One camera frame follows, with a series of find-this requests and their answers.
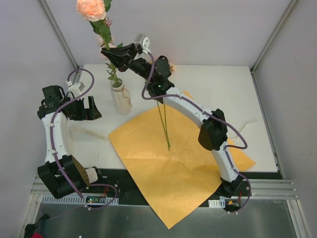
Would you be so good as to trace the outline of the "pink rose stem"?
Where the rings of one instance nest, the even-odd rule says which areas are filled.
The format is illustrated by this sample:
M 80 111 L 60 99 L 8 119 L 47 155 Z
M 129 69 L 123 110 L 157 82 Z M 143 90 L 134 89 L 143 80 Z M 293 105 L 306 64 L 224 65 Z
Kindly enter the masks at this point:
M 107 16 L 111 8 L 112 0 L 77 0 L 76 10 L 82 18 L 88 21 L 93 29 L 93 32 L 98 37 L 98 43 L 101 49 L 109 50 L 116 48 L 114 39 L 111 35 L 110 26 L 112 20 Z M 101 53 L 107 66 L 108 80 L 114 88 L 120 87 L 123 82 L 117 76 L 117 68 L 110 60 Z
M 174 74 L 176 72 L 176 67 L 174 64 L 169 63 L 169 70 L 172 74 Z
M 163 104 L 160 104 L 159 102 L 157 102 L 157 108 L 158 108 L 158 112 L 159 112 L 159 116 L 160 116 L 161 125 L 162 125 L 162 128 L 164 130 L 164 134 L 165 134 Z
M 171 145 L 170 145 L 170 140 L 169 140 L 169 136 L 168 136 L 167 115 L 166 115 L 166 106 L 165 106 L 165 104 L 163 104 L 163 110 L 164 110 L 164 129 L 165 129 L 165 136 L 166 136 L 167 147 L 168 147 L 168 151 L 169 151 L 169 150 L 171 149 Z

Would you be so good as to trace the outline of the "cream fabric ribbon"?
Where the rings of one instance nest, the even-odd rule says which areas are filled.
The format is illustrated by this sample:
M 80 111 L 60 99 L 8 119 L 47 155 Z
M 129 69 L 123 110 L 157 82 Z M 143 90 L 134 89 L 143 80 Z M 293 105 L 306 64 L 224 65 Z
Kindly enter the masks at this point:
M 69 138 L 74 145 L 106 145 L 110 143 L 108 136 L 86 129 L 82 126 L 68 128 Z

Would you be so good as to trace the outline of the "orange wrapping paper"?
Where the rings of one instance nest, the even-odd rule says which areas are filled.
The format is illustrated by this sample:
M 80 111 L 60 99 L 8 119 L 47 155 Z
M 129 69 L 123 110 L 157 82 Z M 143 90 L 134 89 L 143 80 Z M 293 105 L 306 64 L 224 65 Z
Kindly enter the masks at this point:
M 154 107 L 109 134 L 118 156 L 142 195 L 167 228 L 172 228 L 220 186 L 211 152 L 198 142 L 199 129 L 166 106 L 171 149 Z

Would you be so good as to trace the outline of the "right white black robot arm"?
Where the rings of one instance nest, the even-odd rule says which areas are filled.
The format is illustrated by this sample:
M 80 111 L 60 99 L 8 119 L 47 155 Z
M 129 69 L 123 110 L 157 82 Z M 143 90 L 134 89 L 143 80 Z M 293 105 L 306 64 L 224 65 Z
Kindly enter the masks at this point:
M 148 62 L 144 58 L 136 58 L 144 52 L 145 50 L 135 44 L 101 49 L 101 53 L 119 71 L 125 72 L 129 69 L 146 80 L 142 92 L 147 92 L 149 96 L 143 96 L 143 99 L 156 100 L 176 109 L 200 129 L 198 142 L 211 152 L 220 169 L 221 184 L 216 193 L 227 198 L 235 195 L 241 189 L 243 177 L 231 158 L 227 137 L 229 124 L 225 120 L 224 112 L 220 109 L 210 111 L 198 106 L 169 81 L 171 71 L 168 59 L 160 56 Z

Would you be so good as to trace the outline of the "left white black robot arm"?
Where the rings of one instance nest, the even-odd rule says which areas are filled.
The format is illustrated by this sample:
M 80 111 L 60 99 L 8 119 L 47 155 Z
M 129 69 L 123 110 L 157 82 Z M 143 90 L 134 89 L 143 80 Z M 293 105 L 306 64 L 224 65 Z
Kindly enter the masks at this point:
M 85 108 L 83 99 L 71 102 L 83 93 L 84 87 L 83 83 L 69 83 L 67 92 L 57 85 L 42 89 L 44 99 L 37 115 L 45 127 L 47 150 L 44 165 L 38 167 L 38 176 L 56 199 L 86 187 L 99 193 L 105 186 L 97 167 L 85 168 L 72 155 L 68 121 L 102 117 L 92 96 L 88 98 L 88 108 Z

